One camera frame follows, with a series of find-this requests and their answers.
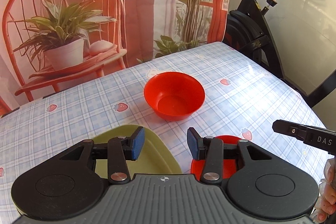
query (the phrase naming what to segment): blue plaid pattern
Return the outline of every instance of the blue plaid pattern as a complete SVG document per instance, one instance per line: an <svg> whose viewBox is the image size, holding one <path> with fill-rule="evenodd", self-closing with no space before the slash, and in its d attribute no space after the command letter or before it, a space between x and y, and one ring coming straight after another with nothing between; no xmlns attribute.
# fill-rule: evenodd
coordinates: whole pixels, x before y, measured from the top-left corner
<svg viewBox="0 0 336 224"><path fill-rule="evenodd" d="M154 114L143 97L150 77L180 71L195 77L206 92L203 106L180 122ZM48 106L58 107L48 112ZM86 138L122 124L154 130L189 172L191 154L186 132L204 136L252 136L252 142L302 168L316 181L328 159L324 151L274 133L276 119L324 127L301 96L266 70L223 43L215 42L157 58L26 104L0 119L0 223L18 217L10 197L23 172Z"/></svg>

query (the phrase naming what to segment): chair backrest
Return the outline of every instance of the chair backrest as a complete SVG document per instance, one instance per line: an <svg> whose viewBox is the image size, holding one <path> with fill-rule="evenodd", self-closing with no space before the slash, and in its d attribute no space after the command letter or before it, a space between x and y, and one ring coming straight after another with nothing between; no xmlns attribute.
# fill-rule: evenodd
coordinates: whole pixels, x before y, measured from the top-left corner
<svg viewBox="0 0 336 224"><path fill-rule="evenodd" d="M54 4L59 5L65 3L80 3L86 0L51 0ZM103 11L104 16L111 16L117 19L116 22L100 24L102 32L90 33L90 42L100 39L107 40L118 45L118 50L125 42L125 21L124 21L124 3L123 0L92 0L97 3L97 9ZM24 49L13 52L20 44L31 37L32 32L25 30L29 27L29 23L25 20L33 16L46 16L46 10L43 7L42 0L9 0L2 18L2 31L6 44L6 48L13 65L14 71L21 85L25 84L25 80L34 71L39 71L46 65L44 56L37 56L31 60L32 52L24 54Z"/></svg>

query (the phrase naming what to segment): finger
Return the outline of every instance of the finger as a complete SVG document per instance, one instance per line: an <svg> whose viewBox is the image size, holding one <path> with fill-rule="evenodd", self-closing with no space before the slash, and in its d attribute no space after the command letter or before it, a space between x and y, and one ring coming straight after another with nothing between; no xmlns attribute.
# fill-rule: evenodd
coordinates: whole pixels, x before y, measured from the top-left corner
<svg viewBox="0 0 336 224"><path fill-rule="evenodd" d="M318 223L322 223L327 219L327 216L328 214L326 212L319 210L316 216L316 220L318 221Z"/></svg>
<svg viewBox="0 0 336 224"><path fill-rule="evenodd" d="M335 174L335 158L327 160L324 165L324 177L328 182L331 182L334 179Z"/></svg>
<svg viewBox="0 0 336 224"><path fill-rule="evenodd" d="M331 205L336 203L336 190L326 181L323 181L319 185L319 191L324 199L326 199Z"/></svg>
<svg viewBox="0 0 336 224"><path fill-rule="evenodd" d="M327 219L328 214L322 210L315 210L310 215L310 218L316 223L322 223Z"/></svg>
<svg viewBox="0 0 336 224"><path fill-rule="evenodd" d="M332 215L336 211L336 205L331 205L327 200L319 196L315 204L315 209L322 210Z"/></svg>

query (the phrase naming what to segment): green plate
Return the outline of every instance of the green plate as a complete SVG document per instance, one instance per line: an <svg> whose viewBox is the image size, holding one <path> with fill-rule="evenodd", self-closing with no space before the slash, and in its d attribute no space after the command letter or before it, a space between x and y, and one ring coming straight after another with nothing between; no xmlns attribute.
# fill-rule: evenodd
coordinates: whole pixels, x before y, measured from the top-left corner
<svg viewBox="0 0 336 224"><path fill-rule="evenodd" d="M117 136L129 137L137 129L137 124L119 126L93 138L95 143L107 143ZM145 129L145 143L138 160L127 161L131 178L135 173L140 174L182 174L180 165L169 151L164 142L152 130ZM107 160L97 160L95 172L101 178L107 178Z"/></svg>

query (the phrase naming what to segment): exercise bike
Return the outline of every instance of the exercise bike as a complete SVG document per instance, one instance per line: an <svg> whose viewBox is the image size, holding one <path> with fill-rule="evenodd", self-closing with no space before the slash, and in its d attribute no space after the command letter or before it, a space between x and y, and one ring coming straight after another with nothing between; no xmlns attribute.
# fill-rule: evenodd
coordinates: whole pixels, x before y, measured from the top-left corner
<svg viewBox="0 0 336 224"><path fill-rule="evenodd" d="M270 73L286 82L293 89L301 93L308 105L315 105L311 98L298 88L285 80L284 71L278 50L269 29L265 14L269 7L274 7L276 0L267 0L268 6L261 9L257 0L241 0L237 10L232 10L227 16L226 32L223 43L238 50L245 56L258 63ZM267 63L262 60L262 51L265 53Z"/></svg>

